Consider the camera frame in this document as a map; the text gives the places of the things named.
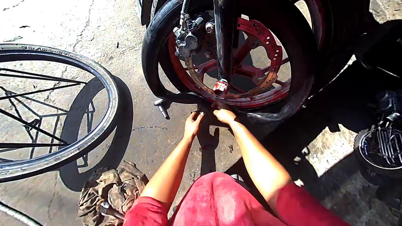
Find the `black tire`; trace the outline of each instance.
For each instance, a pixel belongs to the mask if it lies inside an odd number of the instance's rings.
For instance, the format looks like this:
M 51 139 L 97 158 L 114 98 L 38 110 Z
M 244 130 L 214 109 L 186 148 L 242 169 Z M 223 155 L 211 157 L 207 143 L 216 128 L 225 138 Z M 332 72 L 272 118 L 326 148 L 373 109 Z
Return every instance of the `black tire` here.
M 263 23 L 279 38 L 290 58 L 291 92 L 293 90 L 295 93 L 290 98 L 297 99 L 297 102 L 304 101 L 308 97 L 316 72 L 317 46 L 311 28 L 302 13 L 288 1 L 251 0 L 251 2 L 238 1 L 236 3 L 242 9 L 242 14 L 252 15 L 249 17 Z M 181 4 L 181 0 L 168 1 L 151 21 L 143 43 L 143 70 L 149 74 L 158 73 L 157 65 L 159 62 L 171 83 L 180 92 L 189 92 L 174 71 L 166 42 L 173 28 L 178 26 Z M 213 10 L 212 1 L 190 1 L 190 14 L 205 10 Z M 155 56 L 156 54 L 158 59 L 147 58 L 147 55 Z M 267 112 L 271 110 L 271 106 L 265 105 L 246 110 L 249 112 Z
M 165 4 L 166 0 L 153 0 L 151 7 L 151 20 L 155 16 L 156 12 Z
M 373 164 L 369 163 L 363 157 L 363 155 L 360 152 L 359 147 L 360 147 L 361 140 L 363 139 L 364 135 L 366 135 L 368 132 L 369 132 L 369 129 L 364 129 L 364 130 L 360 131 L 356 135 L 355 142 L 353 144 L 353 148 L 354 148 L 353 152 L 354 152 L 355 157 L 356 157 L 357 161 L 359 162 L 359 164 L 363 168 L 369 169 L 369 171 L 373 171 L 377 174 L 387 176 L 387 177 L 401 179 L 402 178 L 402 169 L 388 170 L 388 169 L 379 168 L 379 167 L 376 167 Z
M 52 152 L 49 155 L 43 155 L 29 160 L 15 161 L 10 163 L 10 165 L 5 165 L 6 163 L 0 164 L 0 183 L 15 181 L 46 173 L 77 160 L 101 144 L 111 134 L 116 125 L 116 118 L 118 118 L 116 117 L 119 105 L 118 89 L 116 83 L 112 79 L 113 75 L 100 64 L 87 57 L 51 47 L 23 44 L 0 45 L 0 62 L 11 62 L 18 60 L 43 60 L 59 62 L 78 67 L 91 73 L 99 79 L 97 81 L 101 81 L 100 83 L 105 87 L 108 86 L 108 110 L 102 119 L 103 124 L 101 126 L 96 127 L 90 133 L 84 136 L 84 138 L 78 141 L 72 140 L 74 143 L 71 145 L 60 148 L 58 151 Z M 78 94 L 78 98 L 73 101 L 72 106 L 82 106 L 80 101 L 83 95 L 85 95 L 83 93 L 85 88 L 86 86 L 84 86 L 84 88 Z M 70 120 L 72 117 L 72 113 L 70 115 L 68 114 L 66 116 L 66 120 L 68 119 L 70 122 L 72 122 Z

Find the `motorcycle wheel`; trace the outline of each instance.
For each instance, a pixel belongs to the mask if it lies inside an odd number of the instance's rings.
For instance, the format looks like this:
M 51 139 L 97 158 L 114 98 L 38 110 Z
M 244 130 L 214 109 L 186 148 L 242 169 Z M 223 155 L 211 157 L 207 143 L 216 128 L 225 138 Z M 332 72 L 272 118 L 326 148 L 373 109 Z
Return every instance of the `motorcycle wheel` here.
M 353 144 L 354 147 L 354 155 L 359 162 L 359 164 L 365 168 L 368 169 L 376 174 L 387 176 L 387 177 L 392 177 L 392 178 L 402 178 L 402 166 L 399 167 L 390 167 L 386 166 L 386 163 L 383 162 L 382 165 L 380 165 L 380 161 L 378 159 L 371 159 L 370 156 L 367 154 L 363 154 L 363 152 L 368 149 L 367 148 L 367 135 L 369 133 L 369 129 L 364 129 L 358 133 L 358 135 L 355 138 L 355 142 Z
M 195 92 L 213 102 L 205 92 L 195 88 L 192 80 L 185 80 L 180 73 L 185 70 L 175 67 L 174 62 L 178 57 L 172 53 L 169 46 L 169 37 L 172 30 L 179 25 L 181 0 L 168 1 L 152 19 L 143 43 L 143 69 L 148 73 L 155 73 L 158 62 L 171 83 L 180 92 Z M 287 1 L 238 1 L 239 12 L 248 15 L 250 20 L 256 20 L 268 28 L 280 41 L 286 50 L 291 68 L 291 82 L 288 90 L 284 92 L 271 92 L 271 96 L 256 100 L 255 97 L 246 101 L 232 101 L 229 104 L 233 108 L 242 108 L 248 112 L 267 112 L 274 106 L 280 107 L 285 99 L 299 99 L 300 106 L 308 97 L 316 71 L 317 45 L 309 24 L 297 9 Z M 212 1 L 190 1 L 189 14 L 213 10 Z M 158 60 L 146 60 L 147 55 L 157 55 Z

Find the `finger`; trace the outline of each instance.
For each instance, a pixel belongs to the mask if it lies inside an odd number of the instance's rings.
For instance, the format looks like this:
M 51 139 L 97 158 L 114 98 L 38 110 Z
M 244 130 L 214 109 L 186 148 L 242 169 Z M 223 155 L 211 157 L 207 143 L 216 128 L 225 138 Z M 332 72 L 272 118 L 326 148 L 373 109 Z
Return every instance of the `finger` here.
M 191 113 L 191 115 L 187 118 L 187 120 L 194 121 L 194 117 L 195 117 L 196 114 L 197 114 L 197 112 Z
M 227 106 L 224 103 L 222 103 L 221 101 L 216 101 L 215 102 L 215 107 L 218 108 L 219 110 L 227 108 Z
M 213 138 L 215 140 L 219 140 L 219 128 L 215 128 L 215 130 L 213 132 Z
M 197 125 L 199 125 L 203 117 L 204 117 L 204 113 L 201 112 L 201 113 L 198 115 L 197 120 L 195 121 L 195 123 L 196 123 Z

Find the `red rim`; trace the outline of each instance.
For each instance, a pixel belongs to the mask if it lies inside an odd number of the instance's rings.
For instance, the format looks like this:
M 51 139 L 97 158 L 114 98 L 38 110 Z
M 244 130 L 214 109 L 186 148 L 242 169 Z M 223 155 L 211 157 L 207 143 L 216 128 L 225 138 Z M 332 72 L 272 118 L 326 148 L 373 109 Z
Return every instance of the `red rim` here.
M 197 73 L 200 72 L 202 77 L 199 78 L 198 81 L 193 79 L 187 72 L 188 69 L 183 67 L 180 59 L 175 56 L 176 44 L 174 35 L 172 33 L 168 39 L 168 47 L 170 60 L 177 76 L 189 90 L 202 95 L 211 102 L 220 99 L 222 102 L 236 107 L 261 107 L 286 97 L 290 88 L 290 79 L 284 82 L 279 81 L 277 80 L 277 73 L 281 65 L 287 63 L 289 60 L 287 58 L 282 60 L 282 47 L 277 45 L 270 30 L 256 20 L 249 21 L 243 18 L 238 18 L 236 27 L 238 30 L 246 33 L 248 37 L 243 46 L 238 49 L 236 55 L 234 56 L 234 73 L 252 79 L 257 85 L 256 88 L 249 90 L 248 92 L 244 92 L 240 88 L 230 85 L 231 89 L 237 91 L 239 94 L 232 94 L 228 92 L 225 98 L 221 98 L 215 95 L 213 90 L 203 85 L 203 83 L 201 83 L 203 86 L 200 87 L 200 85 L 198 85 L 200 82 L 199 80 L 203 82 L 203 75 L 217 68 L 217 61 L 209 60 L 203 64 L 194 66 L 194 68 L 198 70 Z M 250 45 L 250 43 L 254 40 L 258 41 L 258 45 L 253 47 Z M 241 62 L 250 53 L 250 51 L 258 46 L 263 46 L 265 48 L 267 56 L 271 60 L 271 65 L 260 69 L 254 66 L 242 64 Z M 265 87 L 270 87 L 273 83 L 276 83 L 279 86 L 272 90 L 268 90 L 267 92 L 261 93 Z

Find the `front fork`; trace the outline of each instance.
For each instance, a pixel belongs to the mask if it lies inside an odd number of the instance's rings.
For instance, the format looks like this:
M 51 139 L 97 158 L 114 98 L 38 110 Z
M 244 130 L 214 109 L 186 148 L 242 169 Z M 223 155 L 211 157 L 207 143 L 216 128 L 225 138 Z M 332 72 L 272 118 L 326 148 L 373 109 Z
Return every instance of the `front fork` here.
M 176 36 L 185 34 L 188 30 L 187 25 L 191 23 L 190 16 L 187 14 L 190 0 L 184 0 L 180 15 L 180 29 Z M 220 97 L 226 96 L 228 86 L 233 74 L 233 33 L 235 24 L 235 1 L 233 0 L 213 0 L 215 15 L 215 35 L 216 52 L 218 61 L 218 81 L 213 88 L 214 93 Z

